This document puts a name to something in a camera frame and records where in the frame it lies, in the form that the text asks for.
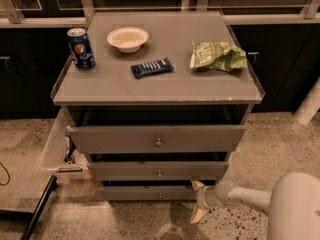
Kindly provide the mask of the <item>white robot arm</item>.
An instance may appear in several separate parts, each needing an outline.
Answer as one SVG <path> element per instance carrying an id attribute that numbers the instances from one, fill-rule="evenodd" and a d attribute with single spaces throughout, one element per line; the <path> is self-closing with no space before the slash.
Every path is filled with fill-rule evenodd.
<path id="1" fill-rule="evenodd" d="M 190 219 L 198 223 L 215 206 L 246 205 L 268 216 L 267 240 L 320 240 L 320 179 L 306 173 L 282 176 L 271 192 L 228 180 L 206 186 L 192 182 L 197 203 Z"/>

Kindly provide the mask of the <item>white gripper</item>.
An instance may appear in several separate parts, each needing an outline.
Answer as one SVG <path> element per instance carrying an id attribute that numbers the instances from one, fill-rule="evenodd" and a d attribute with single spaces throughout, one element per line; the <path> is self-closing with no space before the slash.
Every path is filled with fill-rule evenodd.
<path id="1" fill-rule="evenodd" d="M 214 186 L 204 186 L 201 181 L 192 180 L 192 188 L 197 192 L 197 206 L 192 211 L 191 224 L 198 223 L 207 213 L 208 209 L 217 205 Z"/>

